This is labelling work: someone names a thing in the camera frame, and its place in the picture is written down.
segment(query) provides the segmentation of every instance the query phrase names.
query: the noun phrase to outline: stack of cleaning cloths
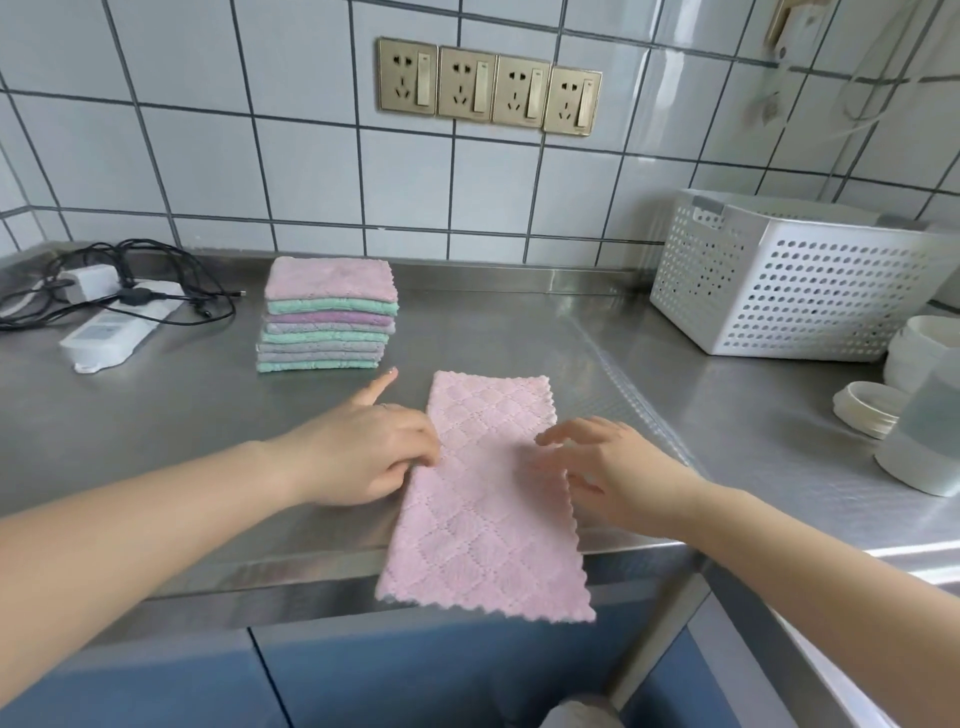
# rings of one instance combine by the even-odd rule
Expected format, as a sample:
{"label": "stack of cleaning cloths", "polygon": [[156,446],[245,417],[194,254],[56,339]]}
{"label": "stack of cleaning cloths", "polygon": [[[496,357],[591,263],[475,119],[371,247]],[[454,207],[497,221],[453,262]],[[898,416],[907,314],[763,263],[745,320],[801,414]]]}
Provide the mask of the stack of cleaning cloths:
{"label": "stack of cleaning cloths", "polygon": [[386,260],[279,257],[270,269],[256,370],[373,369],[398,311]]}

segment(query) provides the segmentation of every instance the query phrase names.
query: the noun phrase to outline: person's left hand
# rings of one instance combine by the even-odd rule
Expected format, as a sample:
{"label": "person's left hand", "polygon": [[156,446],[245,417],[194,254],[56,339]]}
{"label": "person's left hand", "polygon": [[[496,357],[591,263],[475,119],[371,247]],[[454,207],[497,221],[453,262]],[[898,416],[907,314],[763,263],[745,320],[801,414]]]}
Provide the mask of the person's left hand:
{"label": "person's left hand", "polygon": [[399,488],[412,465],[437,464],[440,440],[423,412],[376,404],[396,375],[391,369],[339,407],[266,443],[294,503],[368,503]]}

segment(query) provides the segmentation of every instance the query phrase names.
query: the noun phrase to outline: electrical outlet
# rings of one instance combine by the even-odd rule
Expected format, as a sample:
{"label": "electrical outlet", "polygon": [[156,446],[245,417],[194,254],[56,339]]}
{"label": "electrical outlet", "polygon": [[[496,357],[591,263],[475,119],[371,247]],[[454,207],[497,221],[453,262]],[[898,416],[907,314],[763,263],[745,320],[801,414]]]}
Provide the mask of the electrical outlet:
{"label": "electrical outlet", "polygon": [[382,37],[376,41],[380,108],[437,112],[437,46]]}
{"label": "electrical outlet", "polygon": [[440,49],[437,113],[486,123],[493,113],[496,56],[460,48]]}
{"label": "electrical outlet", "polygon": [[550,92],[546,99],[543,130],[548,133],[589,135],[593,131],[602,77],[599,71],[555,66],[550,72]]}
{"label": "electrical outlet", "polygon": [[493,123],[539,129],[543,124],[550,64],[500,56],[496,62]]}

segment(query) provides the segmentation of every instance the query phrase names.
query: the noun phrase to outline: white bowl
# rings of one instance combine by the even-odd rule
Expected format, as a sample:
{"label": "white bowl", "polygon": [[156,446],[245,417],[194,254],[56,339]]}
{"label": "white bowl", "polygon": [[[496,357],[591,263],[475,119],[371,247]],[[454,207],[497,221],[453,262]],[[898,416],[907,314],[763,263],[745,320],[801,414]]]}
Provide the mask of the white bowl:
{"label": "white bowl", "polygon": [[833,395],[833,413],[855,430],[882,440],[910,398],[875,381],[852,381]]}
{"label": "white bowl", "polygon": [[891,387],[913,394],[944,352],[957,347],[960,347],[960,319],[914,316],[887,346],[883,380]]}

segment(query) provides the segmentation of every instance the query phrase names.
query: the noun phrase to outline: hand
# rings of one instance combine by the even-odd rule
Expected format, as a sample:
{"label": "hand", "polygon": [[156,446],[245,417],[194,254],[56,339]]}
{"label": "hand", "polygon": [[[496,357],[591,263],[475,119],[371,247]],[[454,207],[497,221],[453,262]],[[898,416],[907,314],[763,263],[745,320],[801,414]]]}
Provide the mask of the hand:
{"label": "hand", "polygon": [[294,503],[369,503],[399,488],[412,465],[437,464],[440,440],[423,412],[376,404],[396,374],[266,444]]}
{"label": "hand", "polygon": [[537,436],[538,445],[568,440],[574,444],[544,453],[538,465],[566,471],[575,503],[636,533],[689,540],[697,500],[716,486],[623,423],[569,420]]}

